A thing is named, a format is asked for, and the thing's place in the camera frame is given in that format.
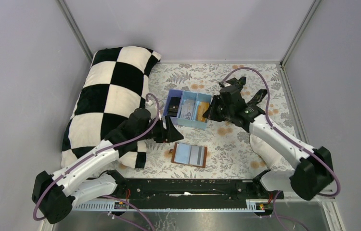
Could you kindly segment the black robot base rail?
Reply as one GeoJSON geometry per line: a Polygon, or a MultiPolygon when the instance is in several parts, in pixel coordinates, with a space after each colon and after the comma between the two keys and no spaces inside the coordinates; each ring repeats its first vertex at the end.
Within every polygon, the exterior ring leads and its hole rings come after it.
{"type": "Polygon", "coordinates": [[[259,180],[126,179],[111,194],[139,209],[247,209],[247,200],[272,202],[284,194],[259,180]]]}

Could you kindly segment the brown leather card holder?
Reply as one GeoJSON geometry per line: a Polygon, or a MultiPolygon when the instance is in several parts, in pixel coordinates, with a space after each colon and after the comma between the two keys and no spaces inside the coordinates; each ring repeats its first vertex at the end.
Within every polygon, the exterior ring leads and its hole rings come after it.
{"type": "Polygon", "coordinates": [[[192,167],[206,167],[207,147],[176,142],[171,162],[192,167]]]}

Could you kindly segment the pale grey credit card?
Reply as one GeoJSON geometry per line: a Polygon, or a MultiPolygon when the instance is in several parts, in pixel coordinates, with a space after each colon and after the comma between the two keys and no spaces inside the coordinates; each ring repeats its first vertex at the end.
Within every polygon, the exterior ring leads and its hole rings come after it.
{"type": "Polygon", "coordinates": [[[186,120],[193,119],[195,100],[186,99],[182,103],[180,118],[186,120]]]}

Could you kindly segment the light blue card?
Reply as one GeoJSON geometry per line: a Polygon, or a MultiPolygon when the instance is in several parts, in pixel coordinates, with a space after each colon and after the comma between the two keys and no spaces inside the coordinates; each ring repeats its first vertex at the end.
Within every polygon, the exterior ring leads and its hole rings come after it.
{"type": "Polygon", "coordinates": [[[178,143],[176,147],[174,162],[180,164],[189,164],[191,145],[178,143]]]}

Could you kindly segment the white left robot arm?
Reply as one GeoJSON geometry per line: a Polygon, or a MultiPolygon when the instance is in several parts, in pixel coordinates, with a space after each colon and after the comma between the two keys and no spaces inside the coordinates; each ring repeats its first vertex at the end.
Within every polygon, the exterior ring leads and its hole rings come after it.
{"type": "Polygon", "coordinates": [[[184,136],[175,128],[170,116],[151,119],[147,109],[137,108],[118,127],[111,130],[101,142],[70,165],[53,172],[42,171],[34,182],[32,201],[33,219],[46,219],[55,224],[64,219],[76,205],[104,195],[119,198],[126,186],[112,176],[90,180],[96,170],[124,157],[139,141],[156,143],[180,141],[184,136]]]}

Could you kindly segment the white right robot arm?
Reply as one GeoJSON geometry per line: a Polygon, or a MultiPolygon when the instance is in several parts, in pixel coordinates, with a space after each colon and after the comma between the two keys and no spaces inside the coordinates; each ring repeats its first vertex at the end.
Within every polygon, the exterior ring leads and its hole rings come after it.
{"type": "Polygon", "coordinates": [[[268,95],[266,89],[259,90],[249,102],[241,96],[235,86],[222,88],[215,95],[203,117],[212,121],[228,121],[246,132],[260,138],[281,155],[294,169],[288,176],[290,187],[304,200],[321,195],[321,190],[333,181],[337,189],[340,184],[333,171],[331,153],[325,147],[319,149],[303,143],[273,124],[268,114],[257,106],[268,95]]]}

